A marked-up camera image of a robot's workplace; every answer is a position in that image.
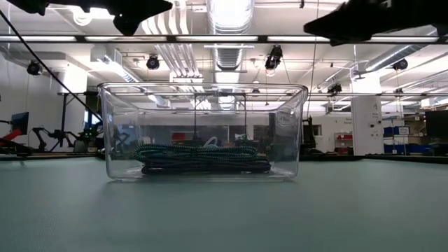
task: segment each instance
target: clear plastic bin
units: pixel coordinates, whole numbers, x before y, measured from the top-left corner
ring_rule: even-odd
[[[298,174],[304,86],[105,83],[99,93],[112,179]]]

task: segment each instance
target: gray tabletop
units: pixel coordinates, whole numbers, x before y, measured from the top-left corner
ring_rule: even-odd
[[[448,251],[448,168],[303,162],[282,183],[121,183],[0,162],[1,251]]]

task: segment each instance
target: green braided cable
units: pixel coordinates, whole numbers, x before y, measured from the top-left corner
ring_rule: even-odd
[[[269,160],[258,157],[257,148],[192,147],[167,144],[144,144],[134,152],[145,164],[143,173],[156,172],[267,172]]]

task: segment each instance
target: black cable hanging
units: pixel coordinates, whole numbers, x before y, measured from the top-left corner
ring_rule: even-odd
[[[50,68],[45,63],[43,63],[42,59],[39,58],[39,56],[37,56],[37,54],[31,49],[31,47],[29,47],[28,43],[22,38],[22,35],[20,35],[19,31],[14,27],[11,21],[9,21],[9,19],[5,16],[2,10],[0,10],[0,15],[3,18],[3,20],[5,20],[6,24],[8,24],[8,26],[13,30],[14,34],[19,38],[20,42],[22,42],[22,44],[27,48],[27,50],[33,55],[34,58],[36,58],[39,64],[56,80],[56,82],[58,82],[65,90],[69,92],[70,95],[73,96],[74,99],[80,102],[89,112],[92,113],[92,115],[94,115],[99,121],[102,122],[103,120],[101,119],[101,116],[96,114],[91,108],[89,108],[89,106],[86,103],[84,103],[84,101],[79,99],[78,96],[76,96],[72,91],[70,91],[70,89],[62,83],[62,81],[50,70]]]

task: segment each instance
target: ceiling duct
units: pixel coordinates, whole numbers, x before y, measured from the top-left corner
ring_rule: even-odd
[[[251,27],[254,0],[207,0],[207,13],[212,34],[240,35],[246,34]],[[215,81],[217,83],[237,83],[243,59],[244,49],[214,48],[213,60]],[[232,92],[231,89],[220,90]],[[228,108],[227,97],[220,97],[222,109]]]
[[[426,36],[437,36],[437,30],[426,34]],[[365,70],[367,72],[378,71],[384,67],[391,66],[392,64],[420,51],[428,45],[397,45],[396,47],[388,50],[382,55],[371,59],[366,65]]]
[[[436,29],[433,31],[424,34],[422,36],[437,36],[438,32]],[[374,72],[378,71],[380,69],[383,69],[385,67],[389,67],[392,64],[412,55],[413,53],[416,53],[420,51],[421,49],[425,48],[428,45],[397,45],[393,47],[392,49],[386,51],[385,53],[381,54],[380,56],[371,59],[367,61],[367,63],[364,66],[364,71],[358,71],[357,74],[366,74],[367,72]],[[346,69],[352,69],[354,67],[357,67],[357,65],[361,62],[351,62],[348,63],[344,68],[338,70],[336,73],[334,73],[332,76],[328,77],[325,81],[323,81],[318,87],[321,87],[322,85],[332,84],[336,83],[337,81],[342,80],[344,77],[347,77]]]

